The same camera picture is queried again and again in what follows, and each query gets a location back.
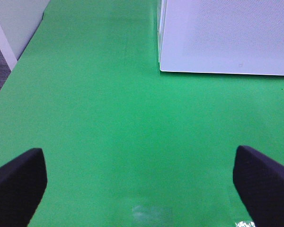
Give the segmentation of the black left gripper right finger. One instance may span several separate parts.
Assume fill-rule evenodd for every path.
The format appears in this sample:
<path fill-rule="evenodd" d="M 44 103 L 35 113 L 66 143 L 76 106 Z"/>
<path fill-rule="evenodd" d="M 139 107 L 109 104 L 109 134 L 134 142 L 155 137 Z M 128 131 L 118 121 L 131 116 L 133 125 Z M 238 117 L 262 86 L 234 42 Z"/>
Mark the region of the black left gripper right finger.
<path fill-rule="evenodd" d="M 257 227 L 284 227 L 284 165 L 252 147 L 240 145 L 232 178 Z"/>

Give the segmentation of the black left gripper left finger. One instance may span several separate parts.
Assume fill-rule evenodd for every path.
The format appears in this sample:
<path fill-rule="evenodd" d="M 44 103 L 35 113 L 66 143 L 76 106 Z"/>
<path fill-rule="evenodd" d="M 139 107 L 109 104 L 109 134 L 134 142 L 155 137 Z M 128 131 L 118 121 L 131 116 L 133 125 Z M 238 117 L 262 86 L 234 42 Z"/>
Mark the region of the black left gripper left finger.
<path fill-rule="evenodd" d="M 32 148 L 0 167 L 0 227 L 26 227 L 47 187 L 41 148 Z"/>

